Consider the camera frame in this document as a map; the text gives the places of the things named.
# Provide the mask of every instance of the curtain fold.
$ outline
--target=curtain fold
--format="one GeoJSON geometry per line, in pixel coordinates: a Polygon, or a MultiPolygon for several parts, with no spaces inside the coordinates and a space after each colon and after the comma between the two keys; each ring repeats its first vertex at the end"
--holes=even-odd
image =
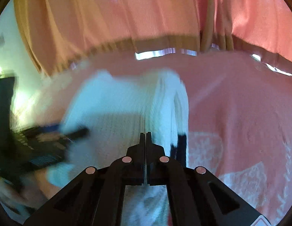
{"type": "Polygon", "coordinates": [[[168,47],[205,52],[212,43],[233,50],[245,42],[262,48],[262,57],[274,53],[292,62],[292,12],[284,0],[14,0],[14,4],[29,55],[47,75],[95,53],[168,47]]]}

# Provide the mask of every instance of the sticker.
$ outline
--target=sticker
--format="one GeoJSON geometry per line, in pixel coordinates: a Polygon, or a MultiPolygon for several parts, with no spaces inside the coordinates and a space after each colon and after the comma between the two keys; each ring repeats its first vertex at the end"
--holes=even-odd
{"type": "Polygon", "coordinates": [[[268,220],[260,215],[251,226],[271,226],[268,220]]]}

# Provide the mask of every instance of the white cloth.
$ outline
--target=white cloth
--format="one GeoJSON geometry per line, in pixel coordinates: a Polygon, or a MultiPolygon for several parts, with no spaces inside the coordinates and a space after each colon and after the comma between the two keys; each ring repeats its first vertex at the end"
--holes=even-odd
{"type": "MultiPolygon", "coordinates": [[[[139,143],[141,132],[151,132],[169,156],[177,135],[188,135],[188,109],[185,86],[170,70],[135,77],[97,72],[74,97],[61,126],[63,133],[85,126],[90,135],[72,145],[68,162],[48,169],[49,182],[63,187],[88,166],[109,166],[139,143]]],[[[121,225],[167,225],[167,218],[164,186],[126,187],[121,225]]]]}

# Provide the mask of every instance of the silver rivet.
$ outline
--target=silver rivet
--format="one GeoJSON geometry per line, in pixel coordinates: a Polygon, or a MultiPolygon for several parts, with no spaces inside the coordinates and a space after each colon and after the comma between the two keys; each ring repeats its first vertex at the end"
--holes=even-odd
{"type": "Polygon", "coordinates": [[[85,172],[87,174],[93,174],[93,173],[95,173],[95,171],[96,171],[96,169],[94,167],[88,167],[85,169],[85,172]]]}
{"type": "Polygon", "coordinates": [[[204,174],[204,173],[206,173],[206,168],[204,168],[204,167],[198,167],[198,168],[196,168],[196,172],[197,173],[199,173],[199,174],[204,174]]]}
{"type": "Polygon", "coordinates": [[[168,162],[169,161],[169,157],[167,157],[167,156],[161,156],[160,157],[160,162],[164,162],[164,163],[166,163],[166,162],[168,162]]]}
{"type": "Polygon", "coordinates": [[[122,158],[122,161],[123,161],[124,163],[129,163],[129,162],[132,161],[132,159],[131,159],[131,157],[129,157],[129,156],[125,156],[125,157],[122,158]]]}

